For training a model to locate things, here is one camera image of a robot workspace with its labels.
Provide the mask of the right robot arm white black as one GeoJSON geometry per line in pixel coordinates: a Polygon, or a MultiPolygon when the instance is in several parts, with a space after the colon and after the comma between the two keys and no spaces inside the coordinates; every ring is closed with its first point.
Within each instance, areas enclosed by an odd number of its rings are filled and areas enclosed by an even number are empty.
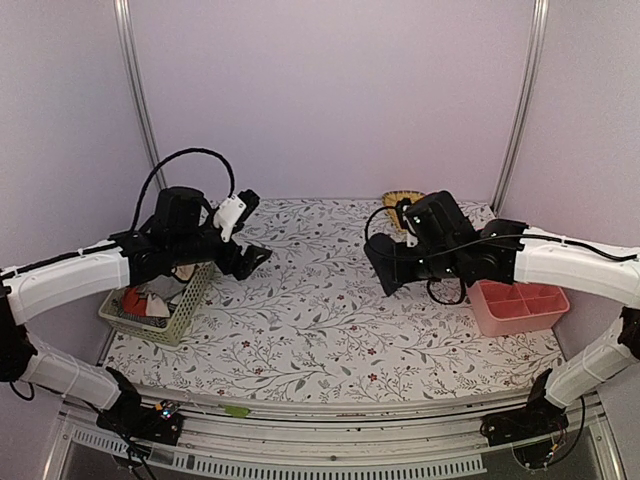
{"type": "Polygon", "coordinates": [[[482,229],[433,220],[406,223],[417,243],[416,264],[430,278],[456,277],[467,285],[479,280],[541,284],[589,293],[619,302],[619,316],[579,354],[546,376],[544,397],[517,415],[517,427],[537,436],[552,424],[556,409],[639,361],[639,250],[589,244],[546,232],[524,222],[494,219],[482,229]]]}

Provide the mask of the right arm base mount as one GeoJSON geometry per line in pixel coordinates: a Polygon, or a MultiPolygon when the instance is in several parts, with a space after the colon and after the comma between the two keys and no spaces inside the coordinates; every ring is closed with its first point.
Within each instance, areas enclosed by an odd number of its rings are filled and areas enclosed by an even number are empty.
{"type": "Polygon", "coordinates": [[[565,408],[541,400],[485,415],[481,419],[479,432],[490,446],[496,446],[560,432],[568,425],[565,408]]]}

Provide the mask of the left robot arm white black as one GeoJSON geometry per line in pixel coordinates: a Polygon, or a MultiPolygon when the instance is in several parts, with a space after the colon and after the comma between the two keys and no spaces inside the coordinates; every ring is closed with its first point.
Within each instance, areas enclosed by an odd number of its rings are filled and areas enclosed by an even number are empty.
{"type": "Polygon", "coordinates": [[[91,247],[1,273],[1,380],[22,381],[108,410],[128,434],[148,426],[148,412],[122,375],[94,367],[28,333],[27,323],[61,305],[170,276],[179,266],[213,262],[225,275],[248,278],[269,249],[240,247],[220,230],[198,228],[173,243],[143,233],[114,234],[91,247]]]}

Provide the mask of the beige garment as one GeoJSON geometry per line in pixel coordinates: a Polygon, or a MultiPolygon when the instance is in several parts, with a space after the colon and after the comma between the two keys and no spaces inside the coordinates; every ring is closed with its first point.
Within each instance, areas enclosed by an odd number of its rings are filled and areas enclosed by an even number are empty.
{"type": "Polygon", "coordinates": [[[172,276],[181,283],[188,283],[198,269],[197,264],[177,266],[172,271],[172,276]]]}

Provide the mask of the navy underwear with cream waistband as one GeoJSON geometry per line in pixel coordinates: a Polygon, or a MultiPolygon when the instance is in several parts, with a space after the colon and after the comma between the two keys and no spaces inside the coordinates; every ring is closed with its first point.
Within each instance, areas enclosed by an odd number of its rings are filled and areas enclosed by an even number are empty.
{"type": "Polygon", "coordinates": [[[404,285],[416,282],[416,262],[412,250],[389,235],[374,234],[364,246],[364,252],[373,267],[384,294],[393,295],[404,285]]]}

